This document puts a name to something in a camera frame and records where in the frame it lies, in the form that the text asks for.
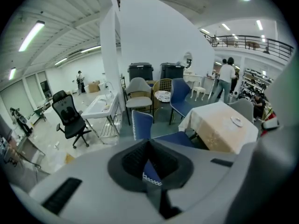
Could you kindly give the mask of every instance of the round mirror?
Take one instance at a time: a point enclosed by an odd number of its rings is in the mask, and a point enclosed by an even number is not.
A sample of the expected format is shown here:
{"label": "round mirror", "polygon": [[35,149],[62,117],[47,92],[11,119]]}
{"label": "round mirror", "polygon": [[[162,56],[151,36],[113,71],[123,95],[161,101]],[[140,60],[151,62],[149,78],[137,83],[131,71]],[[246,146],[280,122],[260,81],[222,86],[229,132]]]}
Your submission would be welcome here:
{"label": "round mirror", "polygon": [[182,65],[185,66],[185,69],[188,69],[192,65],[192,55],[190,52],[187,52],[183,58]]}

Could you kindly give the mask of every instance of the railing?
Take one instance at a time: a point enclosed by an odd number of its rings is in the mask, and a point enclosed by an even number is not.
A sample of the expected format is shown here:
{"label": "railing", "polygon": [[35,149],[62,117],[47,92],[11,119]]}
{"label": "railing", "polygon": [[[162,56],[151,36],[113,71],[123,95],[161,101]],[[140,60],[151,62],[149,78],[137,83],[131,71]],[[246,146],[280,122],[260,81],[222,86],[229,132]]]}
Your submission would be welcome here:
{"label": "railing", "polygon": [[255,51],[263,52],[273,56],[277,56],[285,61],[291,57],[294,47],[276,41],[270,38],[261,38],[259,36],[251,35],[222,35],[222,36],[209,36],[202,32],[204,37],[210,42],[212,47],[236,47],[243,49],[252,49]]}

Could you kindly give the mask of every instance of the small plate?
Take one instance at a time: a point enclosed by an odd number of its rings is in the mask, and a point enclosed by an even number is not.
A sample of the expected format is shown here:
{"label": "small plate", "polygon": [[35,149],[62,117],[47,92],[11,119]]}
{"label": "small plate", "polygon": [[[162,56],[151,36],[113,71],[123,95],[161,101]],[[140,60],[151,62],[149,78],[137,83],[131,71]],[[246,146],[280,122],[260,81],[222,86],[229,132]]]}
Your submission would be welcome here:
{"label": "small plate", "polygon": [[230,119],[232,120],[232,122],[235,124],[235,125],[237,125],[237,126],[239,126],[239,127],[243,127],[243,124],[242,124],[242,122],[241,122],[241,120],[239,119],[239,118],[236,118],[236,117],[230,117]]}

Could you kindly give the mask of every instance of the white stool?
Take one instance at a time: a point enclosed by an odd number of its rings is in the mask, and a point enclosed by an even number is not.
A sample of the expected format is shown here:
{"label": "white stool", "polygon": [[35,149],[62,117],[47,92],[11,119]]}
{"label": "white stool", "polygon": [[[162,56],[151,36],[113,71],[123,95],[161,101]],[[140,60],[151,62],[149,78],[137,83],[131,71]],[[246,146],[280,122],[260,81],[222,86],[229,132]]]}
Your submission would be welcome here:
{"label": "white stool", "polygon": [[200,94],[200,93],[204,93],[204,94],[202,95],[201,100],[204,99],[204,96],[205,96],[205,94],[206,94],[206,89],[205,89],[205,88],[202,88],[202,87],[199,87],[199,86],[195,86],[195,87],[193,87],[193,89],[192,89],[192,91],[191,91],[191,97],[190,97],[190,98],[193,97],[193,91],[196,91],[195,101],[196,101],[197,98],[199,97],[199,94]]}

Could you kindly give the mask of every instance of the black office chair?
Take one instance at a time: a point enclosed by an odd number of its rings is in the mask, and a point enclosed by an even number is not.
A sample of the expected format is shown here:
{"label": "black office chair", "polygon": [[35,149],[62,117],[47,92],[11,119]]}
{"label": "black office chair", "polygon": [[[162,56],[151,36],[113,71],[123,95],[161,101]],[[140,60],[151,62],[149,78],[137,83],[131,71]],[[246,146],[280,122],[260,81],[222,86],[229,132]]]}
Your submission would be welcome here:
{"label": "black office chair", "polygon": [[66,139],[70,139],[76,136],[73,143],[73,148],[76,148],[75,143],[80,137],[84,140],[86,147],[89,147],[88,143],[83,137],[83,134],[91,132],[91,130],[84,131],[86,128],[86,123],[81,117],[82,111],[77,112],[73,96],[67,95],[65,91],[59,91],[53,95],[53,109],[59,115],[63,125],[64,130],[60,128],[60,124],[57,125],[56,131],[60,130],[64,133]]}

